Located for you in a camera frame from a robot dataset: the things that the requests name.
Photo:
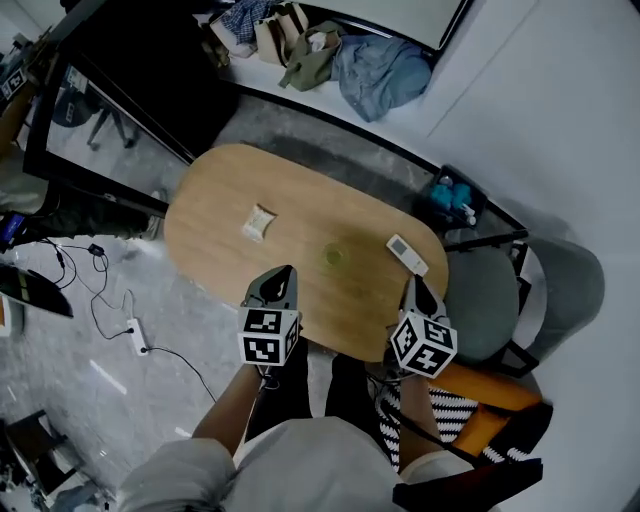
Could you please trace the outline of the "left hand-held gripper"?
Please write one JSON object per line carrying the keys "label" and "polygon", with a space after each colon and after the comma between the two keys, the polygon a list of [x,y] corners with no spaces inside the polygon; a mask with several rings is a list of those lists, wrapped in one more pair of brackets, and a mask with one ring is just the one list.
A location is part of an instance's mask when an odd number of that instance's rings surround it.
{"label": "left hand-held gripper", "polygon": [[297,271],[291,265],[254,279],[238,311],[238,344],[242,362],[284,366],[299,338]]}

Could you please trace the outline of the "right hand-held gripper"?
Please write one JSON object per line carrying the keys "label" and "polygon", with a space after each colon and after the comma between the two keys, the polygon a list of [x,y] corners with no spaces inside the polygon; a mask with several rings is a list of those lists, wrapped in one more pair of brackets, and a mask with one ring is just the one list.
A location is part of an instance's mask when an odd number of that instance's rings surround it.
{"label": "right hand-held gripper", "polygon": [[457,354],[457,331],[446,306],[422,277],[407,280],[389,343],[400,368],[428,378],[437,377]]}

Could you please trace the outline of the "white remote control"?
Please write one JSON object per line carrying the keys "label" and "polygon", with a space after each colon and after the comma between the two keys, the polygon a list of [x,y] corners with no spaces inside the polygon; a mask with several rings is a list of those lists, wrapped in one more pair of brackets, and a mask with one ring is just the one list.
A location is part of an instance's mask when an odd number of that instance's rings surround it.
{"label": "white remote control", "polygon": [[394,234],[388,240],[386,247],[412,274],[424,277],[428,272],[427,263],[398,234]]}

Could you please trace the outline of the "green plastic cup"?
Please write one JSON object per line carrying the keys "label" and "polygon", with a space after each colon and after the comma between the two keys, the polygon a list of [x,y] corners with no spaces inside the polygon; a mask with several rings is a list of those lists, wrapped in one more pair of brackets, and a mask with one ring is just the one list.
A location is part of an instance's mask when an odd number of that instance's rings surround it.
{"label": "green plastic cup", "polygon": [[349,261],[348,248],[339,242],[328,243],[322,249],[322,261],[332,268],[343,267]]}

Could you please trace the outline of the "clear cotton swab packet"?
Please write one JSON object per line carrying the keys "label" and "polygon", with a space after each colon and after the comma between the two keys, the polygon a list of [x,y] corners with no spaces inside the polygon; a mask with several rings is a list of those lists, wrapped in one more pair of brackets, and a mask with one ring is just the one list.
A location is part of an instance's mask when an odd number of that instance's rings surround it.
{"label": "clear cotton swab packet", "polygon": [[261,243],[264,241],[267,228],[276,218],[276,214],[256,204],[242,227],[242,234],[254,242]]}

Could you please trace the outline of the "person's left forearm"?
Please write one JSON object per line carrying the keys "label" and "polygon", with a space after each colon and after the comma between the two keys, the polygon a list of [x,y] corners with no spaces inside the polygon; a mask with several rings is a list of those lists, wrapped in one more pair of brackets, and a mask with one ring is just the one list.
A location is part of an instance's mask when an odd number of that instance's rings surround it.
{"label": "person's left forearm", "polygon": [[196,426],[192,437],[216,440],[234,455],[243,439],[261,383],[257,367],[243,365]]}

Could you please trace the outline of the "person's right forearm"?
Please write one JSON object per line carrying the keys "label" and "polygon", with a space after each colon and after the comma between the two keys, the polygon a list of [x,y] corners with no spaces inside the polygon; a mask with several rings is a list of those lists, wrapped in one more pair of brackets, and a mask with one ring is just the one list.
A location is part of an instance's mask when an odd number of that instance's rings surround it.
{"label": "person's right forearm", "polygon": [[[401,383],[400,412],[425,432],[439,439],[439,430],[432,410],[429,381],[420,375],[413,375]],[[441,450],[434,442],[419,434],[400,427],[399,469],[403,471],[415,460]]]}

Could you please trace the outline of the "oval wooden table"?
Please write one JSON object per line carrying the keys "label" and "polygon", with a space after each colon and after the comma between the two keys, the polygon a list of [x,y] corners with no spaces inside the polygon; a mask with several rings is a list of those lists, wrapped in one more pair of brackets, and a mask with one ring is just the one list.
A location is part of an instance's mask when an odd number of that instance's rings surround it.
{"label": "oval wooden table", "polygon": [[[256,204],[277,215],[261,243],[242,234]],[[394,234],[427,263],[427,283],[444,294],[447,257],[426,224],[244,144],[223,145],[196,159],[164,222],[164,239],[178,271],[228,303],[240,303],[264,272],[293,266],[303,335],[365,362],[382,360],[409,276],[386,247]],[[332,268],[322,261],[322,249],[331,242],[348,248],[345,266]]]}

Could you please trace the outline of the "grey upholstered chair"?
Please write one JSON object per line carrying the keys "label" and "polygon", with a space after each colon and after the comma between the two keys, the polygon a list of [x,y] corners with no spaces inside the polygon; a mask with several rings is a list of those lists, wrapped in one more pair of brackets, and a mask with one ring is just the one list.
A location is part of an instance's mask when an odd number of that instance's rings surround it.
{"label": "grey upholstered chair", "polygon": [[601,309],[601,263],[572,242],[519,230],[445,251],[444,302],[465,364],[521,378]]}

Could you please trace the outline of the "person's black trousers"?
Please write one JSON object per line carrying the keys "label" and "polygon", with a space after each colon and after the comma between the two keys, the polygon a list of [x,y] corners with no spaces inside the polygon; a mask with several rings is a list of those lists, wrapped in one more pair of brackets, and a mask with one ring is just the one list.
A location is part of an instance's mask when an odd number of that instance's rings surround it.
{"label": "person's black trousers", "polygon": [[[332,379],[325,415],[337,417],[368,434],[381,448],[386,444],[370,396],[365,363],[345,354],[332,361]],[[247,440],[292,419],[312,417],[308,387],[308,343],[294,346],[286,364],[267,372],[246,427]]]}

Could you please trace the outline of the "dark plastic bin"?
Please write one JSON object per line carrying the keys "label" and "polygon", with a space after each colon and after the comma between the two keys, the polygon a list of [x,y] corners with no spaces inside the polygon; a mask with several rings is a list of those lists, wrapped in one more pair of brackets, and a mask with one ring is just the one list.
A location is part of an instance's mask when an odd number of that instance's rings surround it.
{"label": "dark plastic bin", "polygon": [[[475,211],[475,216],[477,218],[475,226],[470,226],[466,222],[465,215],[461,209],[454,209],[451,205],[451,208],[447,210],[431,200],[430,195],[434,185],[443,184],[450,186],[452,189],[453,185],[456,183],[465,183],[471,187],[472,204],[470,207]],[[443,231],[465,228],[476,229],[487,204],[486,194],[472,180],[468,179],[458,169],[450,165],[443,165],[439,169],[427,186],[426,197],[431,217]]]}

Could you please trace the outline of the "orange cushion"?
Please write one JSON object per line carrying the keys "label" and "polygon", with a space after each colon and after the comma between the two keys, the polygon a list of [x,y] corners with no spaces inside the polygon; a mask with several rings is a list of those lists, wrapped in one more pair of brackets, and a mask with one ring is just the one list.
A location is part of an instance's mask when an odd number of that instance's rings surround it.
{"label": "orange cushion", "polygon": [[453,445],[463,452],[478,457],[490,441],[506,426],[508,420],[508,416],[479,404]]}

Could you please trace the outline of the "white power strip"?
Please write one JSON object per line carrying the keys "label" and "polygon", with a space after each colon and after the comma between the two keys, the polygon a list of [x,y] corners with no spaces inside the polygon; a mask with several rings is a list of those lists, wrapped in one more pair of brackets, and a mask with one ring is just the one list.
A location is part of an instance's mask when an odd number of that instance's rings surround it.
{"label": "white power strip", "polygon": [[131,337],[134,351],[137,355],[146,355],[149,347],[144,336],[143,329],[137,318],[130,318],[127,320],[127,333]]}

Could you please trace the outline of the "person's white shirt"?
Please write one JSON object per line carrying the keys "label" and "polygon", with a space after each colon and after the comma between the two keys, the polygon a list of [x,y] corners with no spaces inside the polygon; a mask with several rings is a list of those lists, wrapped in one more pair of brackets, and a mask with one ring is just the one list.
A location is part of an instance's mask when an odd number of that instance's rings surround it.
{"label": "person's white shirt", "polygon": [[472,468],[438,451],[397,473],[369,435],[335,417],[288,420],[240,453],[214,439],[167,443],[123,482],[119,512],[403,512],[396,485]]}

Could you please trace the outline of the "olive green garment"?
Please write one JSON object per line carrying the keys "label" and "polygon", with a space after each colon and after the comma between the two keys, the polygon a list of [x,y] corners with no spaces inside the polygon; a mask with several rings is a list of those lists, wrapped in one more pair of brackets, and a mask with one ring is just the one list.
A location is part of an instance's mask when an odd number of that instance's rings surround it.
{"label": "olive green garment", "polygon": [[333,21],[307,29],[298,37],[278,86],[305,92],[328,81],[344,34],[343,27]]}

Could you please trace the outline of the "blue denim garment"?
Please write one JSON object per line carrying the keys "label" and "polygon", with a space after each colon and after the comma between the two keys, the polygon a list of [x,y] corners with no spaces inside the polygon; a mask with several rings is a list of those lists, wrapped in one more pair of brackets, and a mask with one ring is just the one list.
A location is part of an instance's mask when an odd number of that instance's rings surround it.
{"label": "blue denim garment", "polygon": [[333,59],[331,79],[366,122],[420,96],[431,79],[422,50],[397,37],[345,35]]}

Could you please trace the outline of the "black flat screen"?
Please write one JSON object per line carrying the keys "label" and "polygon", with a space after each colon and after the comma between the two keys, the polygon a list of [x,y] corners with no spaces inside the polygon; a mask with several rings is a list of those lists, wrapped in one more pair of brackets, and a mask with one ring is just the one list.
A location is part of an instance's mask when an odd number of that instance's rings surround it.
{"label": "black flat screen", "polygon": [[71,304],[61,289],[31,270],[0,263],[0,295],[59,316],[73,317]]}

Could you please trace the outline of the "white handbag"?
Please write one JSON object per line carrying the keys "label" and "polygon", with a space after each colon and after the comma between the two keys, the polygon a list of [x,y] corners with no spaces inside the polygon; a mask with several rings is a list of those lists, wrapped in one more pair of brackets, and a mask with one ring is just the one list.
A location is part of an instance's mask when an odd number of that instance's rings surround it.
{"label": "white handbag", "polygon": [[254,43],[238,43],[237,37],[224,27],[221,18],[212,21],[209,27],[230,55],[237,58],[249,58],[257,51],[257,46]]}

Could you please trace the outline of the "beige tote bag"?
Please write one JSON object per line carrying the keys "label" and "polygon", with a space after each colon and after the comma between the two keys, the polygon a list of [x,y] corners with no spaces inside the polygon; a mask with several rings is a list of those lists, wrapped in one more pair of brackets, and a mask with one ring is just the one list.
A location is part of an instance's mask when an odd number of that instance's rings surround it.
{"label": "beige tote bag", "polygon": [[259,58],[286,67],[300,35],[309,27],[300,4],[282,2],[273,5],[271,15],[254,23]]}

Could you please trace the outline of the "black glass-door cabinet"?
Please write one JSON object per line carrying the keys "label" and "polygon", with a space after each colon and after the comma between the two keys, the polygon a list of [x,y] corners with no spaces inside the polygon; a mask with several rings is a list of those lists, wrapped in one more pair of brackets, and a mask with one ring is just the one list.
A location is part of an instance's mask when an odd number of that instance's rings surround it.
{"label": "black glass-door cabinet", "polygon": [[185,164],[208,151],[239,98],[220,77],[214,51],[192,14],[200,0],[59,0],[65,15],[50,34],[53,60],[29,134],[27,173],[116,204],[164,216],[168,204],[69,156],[55,153],[57,128],[77,128],[63,110],[70,74],[80,96],[115,110]]}

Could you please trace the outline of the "blue plaid shirt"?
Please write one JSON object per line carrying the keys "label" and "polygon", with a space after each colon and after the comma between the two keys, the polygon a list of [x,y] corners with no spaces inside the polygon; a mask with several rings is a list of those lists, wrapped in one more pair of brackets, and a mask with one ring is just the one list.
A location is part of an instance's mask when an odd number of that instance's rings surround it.
{"label": "blue plaid shirt", "polygon": [[273,0],[238,0],[220,18],[238,43],[256,44],[254,25],[269,15],[272,4]]}

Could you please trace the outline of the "dark shelf unit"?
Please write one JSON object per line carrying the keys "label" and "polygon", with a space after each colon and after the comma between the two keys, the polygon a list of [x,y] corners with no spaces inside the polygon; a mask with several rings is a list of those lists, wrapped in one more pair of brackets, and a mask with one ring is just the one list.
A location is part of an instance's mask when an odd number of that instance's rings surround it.
{"label": "dark shelf unit", "polygon": [[56,462],[54,452],[67,443],[68,437],[54,427],[46,427],[47,419],[47,412],[40,409],[12,423],[2,421],[0,425],[0,432],[18,463],[45,497],[79,474],[77,466],[62,469]]}

